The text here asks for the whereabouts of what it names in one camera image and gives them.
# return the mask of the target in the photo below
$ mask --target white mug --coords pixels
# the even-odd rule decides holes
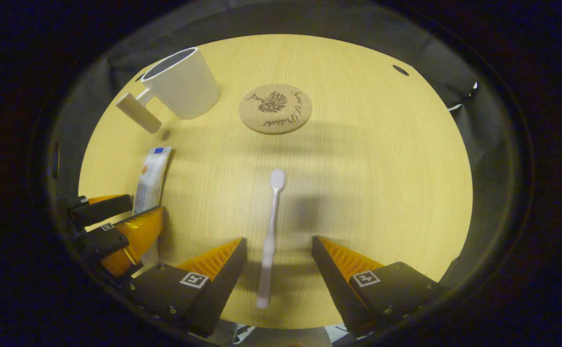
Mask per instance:
[[[160,128],[160,121],[145,108],[153,97],[158,97],[176,116],[193,119],[210,110],[221,93],[197,47],[159,61],[144,73],[142,83],[148,89],[137,97],[125,93],[116,106],[150,133]]]

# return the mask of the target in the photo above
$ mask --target round table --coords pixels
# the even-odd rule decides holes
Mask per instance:
[[[221,315],[228,321],[276,329],[342,322],[310,255],[313,235],[441,279],[467,237],[471,172],[450,112],[415,69],[362,46],[301,35],[239,37],[199,48],[221,87],[218,103],[182,120],[153,99],[148,109],[162,127],[149,134],[114,105],[124,92],[145,89],[137,78],[150,67],[142,69],[92,134],[80,195],[134,195],[148,151],[171,146],[159,256],[177,265],[248,239],[248,262]],[[296,86],[310,97],[305,125],[270,135],[242,123],[241,99],[270,83]],[[270,305],[258,309],[273,169],[287,178]]]

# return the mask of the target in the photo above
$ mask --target cork coaster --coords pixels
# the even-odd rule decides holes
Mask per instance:
[[[240,118],[247,127],[263,134],[284,134],[302,127],[311,116],[311,99],[290,85],[264,85],[245,95]]]

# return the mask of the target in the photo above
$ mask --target tree design on coaster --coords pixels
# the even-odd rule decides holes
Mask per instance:
[[[257,92],[253,93],[253,95],[248,99],[256,99],[261,101],[261,104],[257,107],[261,112],[278,112],[285,108],[287,104],[287,97],[285,95],[277,92],[276,90],[265,99],[261,99],[261,97],[257,96]]]

